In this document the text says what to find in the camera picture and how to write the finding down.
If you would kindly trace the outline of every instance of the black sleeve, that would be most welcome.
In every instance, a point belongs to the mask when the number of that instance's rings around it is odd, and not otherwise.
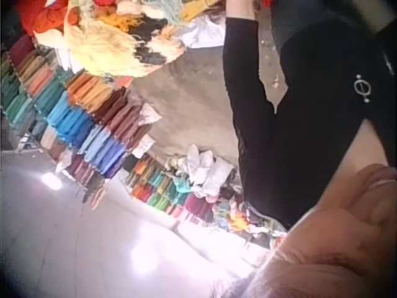
[[[275,119],[274,107],[259,79],[258,26],[255,20],[226,20],[223,73],[240,154],[241,146],[263,152]]]

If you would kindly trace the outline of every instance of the black yarn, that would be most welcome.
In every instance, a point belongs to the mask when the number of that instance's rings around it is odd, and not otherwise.
[[[161,30],[168,24],[167,19],[151,19],[146,15],[143,15],[141,20],[143,23],[136,27],[130,27],[128,34],[136,35],[144,42],[149,42],[155,30]]]
[[[166,57],[158,52],[149,52],[146,45],[139,45],[136,47],[134,56],[141,61],[141,63],[152,65],[164,65],[167,62]]]

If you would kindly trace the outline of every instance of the white floor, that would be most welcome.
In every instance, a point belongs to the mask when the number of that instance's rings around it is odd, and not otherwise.
[[[229,280],[118,186],[92,211],[64,176],[60,191],[41,182],[44,154],[1,161],[1,267],[24,297],[210,297]]]

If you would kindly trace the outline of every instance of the stacked fabric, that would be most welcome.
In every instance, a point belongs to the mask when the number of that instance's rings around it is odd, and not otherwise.
[[[213,204],[192,192],[179,192],[174,180],[164,174],[164,170],[155,159],[145,154],[125,181],[132,188],[132,197],[178,220],[205,225]]]
[[[53,50],[34,48],[27,35],[2,52],[1,66],[1,107],[11,126],[19,135],[29,132],[59,170],[95,194],[95,207],[105,180],[159,117],[130,89],[63,70]]]

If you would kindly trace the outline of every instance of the textile stall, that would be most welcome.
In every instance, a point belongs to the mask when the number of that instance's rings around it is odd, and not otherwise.
[[[159,115],[130,88],[58,62],[23,31],[14,44],[2,43],[1,109],[13,130],[28,133],[57,171],[84,187],[83,203],[91,198],[94,209]]]
[[[175,33],[219,0],[18,0],[22,26],[65,65],[142,77],[183,54]]]
[[[205,196],[197,192],[199,188],[190,182],[189,176],[180,175],[175,168],[170,170],[169,165],[166,166],[148,154],[143,155],[123,181],[132,198],[180,222],[222,229],[245,239],[260,233],[271,233],[275,237],[282,235],[272,223],[248,214],[241,191],[231,186],[234,173],[230,170],[226,172],[227,178],[221,182],[218,193]]]

